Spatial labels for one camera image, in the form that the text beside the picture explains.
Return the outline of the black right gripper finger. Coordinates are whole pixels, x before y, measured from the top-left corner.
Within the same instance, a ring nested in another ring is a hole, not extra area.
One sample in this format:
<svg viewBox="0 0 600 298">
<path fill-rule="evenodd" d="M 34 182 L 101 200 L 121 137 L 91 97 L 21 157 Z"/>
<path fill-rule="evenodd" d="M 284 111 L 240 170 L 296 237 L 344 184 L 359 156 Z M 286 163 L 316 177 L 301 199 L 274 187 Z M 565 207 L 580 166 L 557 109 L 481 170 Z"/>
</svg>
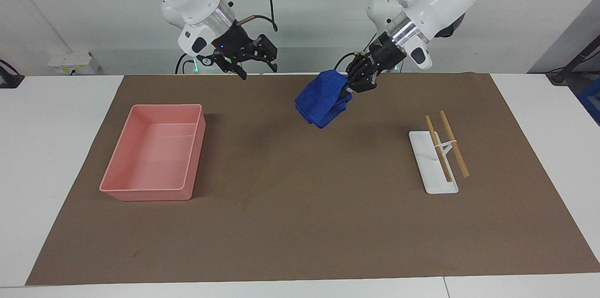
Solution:
<svg viewBox="0 0 600 298">
<path fill-rule="evenodd" d="M 270 41 L 267 35 L 259 35 L 250 44 L 253 59 L 266 63 L 272 72 L 277 73 L 278 65 L 276 60 L 278 48 Z"/>
<path fill-rule="evenodd" d="M 242 80 L 247 79 L 246 71 L 235 60 L 229 59 L 223 55 L 217 55 L 216 65 L 224 73 L 234 73 L 237 76 L 239 76 Z"/>
</svg>

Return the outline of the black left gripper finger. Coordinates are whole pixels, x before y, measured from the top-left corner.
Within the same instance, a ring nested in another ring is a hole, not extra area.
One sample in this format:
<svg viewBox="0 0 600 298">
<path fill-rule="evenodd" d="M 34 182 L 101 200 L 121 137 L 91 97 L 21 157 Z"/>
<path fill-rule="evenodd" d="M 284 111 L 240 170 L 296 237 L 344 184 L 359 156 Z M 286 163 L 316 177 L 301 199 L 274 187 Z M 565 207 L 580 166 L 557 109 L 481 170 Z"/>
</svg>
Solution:
<svg viewBox="0 0 600 298">
<path fill-rule="evenodd" d="M 373 62 L 370 54 L 355 54 L 351 63 L 348 64 L 348 78 L 359 79 L 371 70 Z"/>
<path fill-rule="evenodd" d="M 362 93 L 377 87 L 376 75 L 356 76 L 349 80 L 349 89 L 356 93 Z"/>
</svg>

